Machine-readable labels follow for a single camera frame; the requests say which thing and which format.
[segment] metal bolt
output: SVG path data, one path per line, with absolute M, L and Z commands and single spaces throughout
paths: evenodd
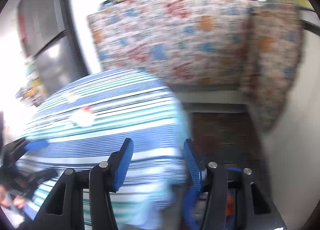
M 106 168 L 106 167 L 108 167 L 108 165 L 109 165 L 109 163 L 107 161 L 102 161 L 99 163 L 99 167 L 101 167 L 101 168 Z
M 244 172 L 245 174 L 247 174 L 247 175 L 250 175 L 250 174 L 252 173 L 252 170 L 249 169 L 249 168 L 245 168 L 245 169 L 243 170 L 243 172 Z
M 209 165 L 209 167 L 211 167 L 211 168 L 213 168 L 213 169 L 215 169 L 215 168 L 218 166 L 218 164 L 215 163 L 214 161 L 209 162 L 208 165 Z
M 73 173 L 73 169 L 66 169 L 65 174 L 71 175 Z

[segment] blue rubber fingertip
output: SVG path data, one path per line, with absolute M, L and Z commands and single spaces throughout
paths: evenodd
M 119 166 L 115 172 L 115 181 L 113 188 L 115 191 L 118 191 L 119 188 L 123 185 L 125 175 L 127 174 L 129 164 L 133 154 L 133 140 L 130 139 L 128 146 L 119 162 Z
M 33 141 L 29 142 L 24 149 L 28 151 L 34 151 L 42 148 L 48 147 L 49 143 L 46 140 L 39 140 L 39 141 Z
M 201 170 L 198 168 L 196 161 L 189 149 L 187 141 L 183 144 L 183 153 L 188 163 L 189 172 L 192 177 L 193 185 L 197 188 L 198 191 L 201 191 L 202 179 L 201 179 Z

